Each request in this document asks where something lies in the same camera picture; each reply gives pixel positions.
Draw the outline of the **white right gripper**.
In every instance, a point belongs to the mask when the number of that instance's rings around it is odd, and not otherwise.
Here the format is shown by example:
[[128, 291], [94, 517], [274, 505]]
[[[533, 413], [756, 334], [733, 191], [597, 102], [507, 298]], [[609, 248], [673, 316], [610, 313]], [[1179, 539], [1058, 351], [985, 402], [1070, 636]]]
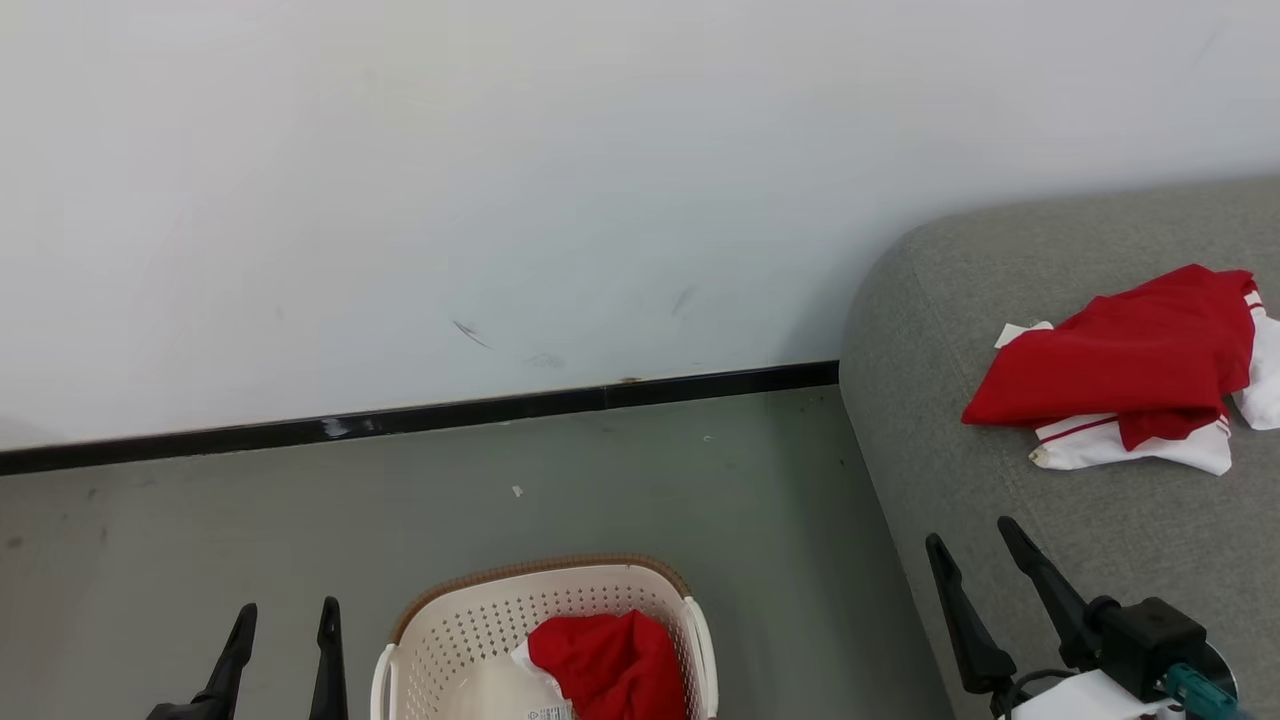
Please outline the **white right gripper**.
[[[1096, 632], [1085, 623], [1087, 603], [1062, 573], [1010, 516], [997, 528], [1018, 569], [1030, 579], [1059, 635], [1059, 655], [1071, 669], [1096, 669]], [[963, 587], [963, 574], [943, 539], [925, 538], [934, 588], [948, 632], [957, 674], [968, 693], [1012, 688], [1016, 665], [991, 637]], [[1185, 719], [1171, 700], [1143, 703], [1101, 670], [1060, 679], [1001, 719]]]

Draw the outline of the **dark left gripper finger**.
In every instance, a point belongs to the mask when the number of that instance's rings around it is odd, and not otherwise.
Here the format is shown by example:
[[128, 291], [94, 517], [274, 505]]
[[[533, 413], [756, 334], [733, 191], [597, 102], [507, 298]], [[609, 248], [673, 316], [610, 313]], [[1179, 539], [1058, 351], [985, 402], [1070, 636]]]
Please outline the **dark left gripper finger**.
[[201, 719], [233, 719], [241, 678], [253, 651], [259, 606], [246, 603], [238, 612], [211, 676], [200, 693]]
[[311, 720], [349, 717], [346, 660], [342, 639], [340, 605], [335, 597], [323, 602], [316, 646], [317, 670], [308, 711]]

